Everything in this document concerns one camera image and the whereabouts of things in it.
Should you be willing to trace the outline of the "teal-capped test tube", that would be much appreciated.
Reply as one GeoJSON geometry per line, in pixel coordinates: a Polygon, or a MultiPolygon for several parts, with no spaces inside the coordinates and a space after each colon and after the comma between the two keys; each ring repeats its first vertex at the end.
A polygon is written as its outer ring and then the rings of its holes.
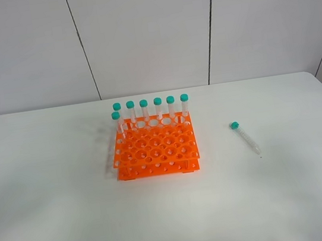
{"type": "Polygon", "coordinates": [[[229,124],[230,129],[233,130],[239,137],[258,155],[261,155],[261,149],[257,143],[242,129],[241,125],[236,122],[229,124]]]}

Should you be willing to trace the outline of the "orange test tube rack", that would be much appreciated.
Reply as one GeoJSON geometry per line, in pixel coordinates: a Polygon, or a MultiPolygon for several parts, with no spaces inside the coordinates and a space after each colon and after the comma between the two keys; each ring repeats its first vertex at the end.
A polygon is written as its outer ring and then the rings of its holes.
{"type": "Polygon", "coordinates": [[[164,114],[162,120],[125,119],[123,132],[116,133],[113,168],[119,180],[188,173],[200,169],[200,152],[190,115],[164,114]]]}

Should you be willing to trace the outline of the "second row left tube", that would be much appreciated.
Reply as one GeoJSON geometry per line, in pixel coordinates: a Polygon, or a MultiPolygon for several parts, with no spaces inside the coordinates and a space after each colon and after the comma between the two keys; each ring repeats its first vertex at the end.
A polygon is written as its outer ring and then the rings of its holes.
{"type": "Polygon", "coordinates": [[[116,122],[118,133],[121,134],[121,137],[125,138],[124,126],[118,121],[119,113],[112,112],[111,118],[116,122]]]}

